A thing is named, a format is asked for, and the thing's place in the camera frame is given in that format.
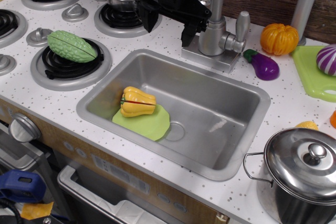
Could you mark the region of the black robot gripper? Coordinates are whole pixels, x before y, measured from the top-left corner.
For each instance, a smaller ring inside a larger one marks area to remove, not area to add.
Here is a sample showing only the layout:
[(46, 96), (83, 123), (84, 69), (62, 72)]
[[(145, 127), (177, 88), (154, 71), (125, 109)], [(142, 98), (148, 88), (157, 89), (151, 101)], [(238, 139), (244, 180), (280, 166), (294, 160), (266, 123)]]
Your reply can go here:
[(138, 15), (147, 32), (151, 32), (159, 15), (184, 23), (182, 47), (188, 47), (196, 33), (203, 31), (211, 12), (198, 0), (136, 0)]

